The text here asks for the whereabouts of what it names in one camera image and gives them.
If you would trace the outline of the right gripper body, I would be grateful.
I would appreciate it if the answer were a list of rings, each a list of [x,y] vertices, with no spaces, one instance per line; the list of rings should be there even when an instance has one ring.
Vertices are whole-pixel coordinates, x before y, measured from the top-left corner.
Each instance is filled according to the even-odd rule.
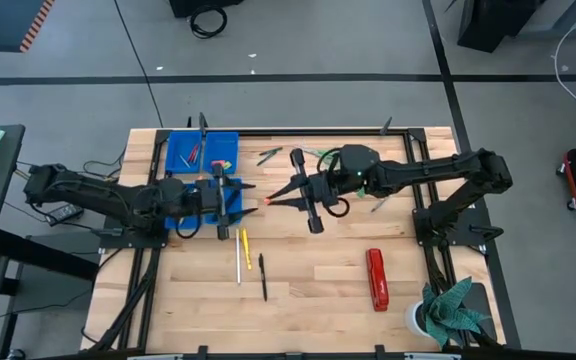
[[[328,183],[328,176],[325,172],[308,175],[305,171],[305,159],[301,149],[291,151],[291,164],[296,174],[291,177],[300,196],[297,198],[297,208],[299,211],[307,213],[307,225],[312,234],[319,234],[324,231],[321,217],[317,213],[316,204],[333,206],[338,203],[337,195]]]

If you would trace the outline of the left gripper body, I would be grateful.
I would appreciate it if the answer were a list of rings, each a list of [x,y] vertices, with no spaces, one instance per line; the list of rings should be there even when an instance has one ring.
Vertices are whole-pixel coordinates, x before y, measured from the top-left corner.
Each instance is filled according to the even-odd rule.
[[[209,179],[200,180],[200,189],[202,196],[202,211],[207,213],[211,211],[218,219],[217,237],[219,239],[229,238],[229,225],[226,213],[226,204],[224,199],[224,170],[213,170],[213,179],[217,182],[217,189],[209,189]]]

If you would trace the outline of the yellow highlighter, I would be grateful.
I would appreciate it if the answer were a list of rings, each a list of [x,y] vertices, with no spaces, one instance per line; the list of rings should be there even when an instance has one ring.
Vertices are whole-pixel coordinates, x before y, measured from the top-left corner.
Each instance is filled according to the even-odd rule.
[[[245,227],[242,227],[240,230],[241,230],[242,244],[244,247],[246,266],[247,266],[248,270],[252,270],[253,266],[252,266],[252,260],[251,260],[251,254],[250,254],[248,232],[247,232],[247,229]]]

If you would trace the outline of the slim black pen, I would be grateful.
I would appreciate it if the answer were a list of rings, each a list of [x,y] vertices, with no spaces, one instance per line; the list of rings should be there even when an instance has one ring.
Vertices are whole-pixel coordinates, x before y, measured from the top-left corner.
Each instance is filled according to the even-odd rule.
[[[261,279],[261,283],[262,283],[263,299],[264,299],[264,302],[267,302],[268,301],[267,280],[266,280],[264,256],[262,253],[259,254],[258,265],[259,265],[259,269],[260,269],[260,279]]]

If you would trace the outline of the red stapler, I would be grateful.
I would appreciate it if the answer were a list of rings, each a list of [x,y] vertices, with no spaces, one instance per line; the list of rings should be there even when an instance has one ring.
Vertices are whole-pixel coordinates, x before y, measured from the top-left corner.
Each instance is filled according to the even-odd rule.
[[[381,250],[378,248],[368,249],[366,261],[373,309],[376,312],[385,312],[389,306],[389,290]]]

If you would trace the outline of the black power adapter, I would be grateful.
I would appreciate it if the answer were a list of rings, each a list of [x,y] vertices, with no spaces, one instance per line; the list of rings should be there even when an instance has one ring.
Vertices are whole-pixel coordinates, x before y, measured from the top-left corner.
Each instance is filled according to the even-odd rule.
[[[73,205],[66,204],[49,211],[45,218],[50,226],[65,224],[71,220],[76,220],[84,214],[84,209]]]

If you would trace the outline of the white plant pot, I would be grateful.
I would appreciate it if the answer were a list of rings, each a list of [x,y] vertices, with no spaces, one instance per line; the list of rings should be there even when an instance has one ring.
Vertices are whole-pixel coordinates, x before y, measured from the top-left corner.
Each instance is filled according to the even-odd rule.
[[[425,323],[423,322],[421,309],[423,302],[418,301],[407,307],[404,315],[404,320],[408,330],[418,336],[430,338],[430,335],[425,331]]]

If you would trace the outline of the green leafy plant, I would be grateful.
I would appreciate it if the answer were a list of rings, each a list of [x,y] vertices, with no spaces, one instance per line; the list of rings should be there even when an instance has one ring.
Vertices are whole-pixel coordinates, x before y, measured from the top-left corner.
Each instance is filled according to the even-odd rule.
[[[460,331],[474,332],[481,335],[479,324],[490,316],[462,305],[463,300],[472,288],[472,278],[467,277],[456,283],[449,290],[437,295],[429,283],[422,289],[421,316],[425,332],[432,337],[440,347],[450,340],[460,348],[465,340]]]

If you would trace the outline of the black box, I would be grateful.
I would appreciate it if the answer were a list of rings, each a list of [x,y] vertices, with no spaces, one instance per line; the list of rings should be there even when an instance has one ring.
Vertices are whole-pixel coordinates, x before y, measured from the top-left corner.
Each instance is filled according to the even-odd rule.
[[[200,9],[229,7],[241,4],[244,0],[167,0],[175,18],[186,18]]]

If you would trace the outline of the black cabinet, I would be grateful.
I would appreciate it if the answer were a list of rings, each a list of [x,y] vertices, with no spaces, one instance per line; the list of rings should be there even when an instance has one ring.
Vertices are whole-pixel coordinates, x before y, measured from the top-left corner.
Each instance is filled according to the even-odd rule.
[[[492,53],[519,34],[544,0],[465,0],[457,44]]]

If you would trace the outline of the orange striped black mat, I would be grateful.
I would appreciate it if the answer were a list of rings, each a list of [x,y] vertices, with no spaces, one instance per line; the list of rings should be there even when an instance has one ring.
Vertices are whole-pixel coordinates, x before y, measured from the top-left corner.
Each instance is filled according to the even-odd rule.
[[[0,0],[0,52],[27,52],[54,3],[55,0]]]

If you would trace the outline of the green handled scissors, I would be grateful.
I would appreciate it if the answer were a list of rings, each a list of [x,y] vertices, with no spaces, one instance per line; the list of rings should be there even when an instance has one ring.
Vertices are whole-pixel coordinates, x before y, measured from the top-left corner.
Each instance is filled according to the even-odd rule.
[[[326,161],[331,159],[336,154],[336,150],[333,150],[333,149],[329,149],[329,150],[315,149],[315,148],[306,147],[306,146],[302,146],[302,145],[299,145],[298,148],[301,149],[303,152],[310,154],[310,155],[313,155],[317,158],[324,158]]]

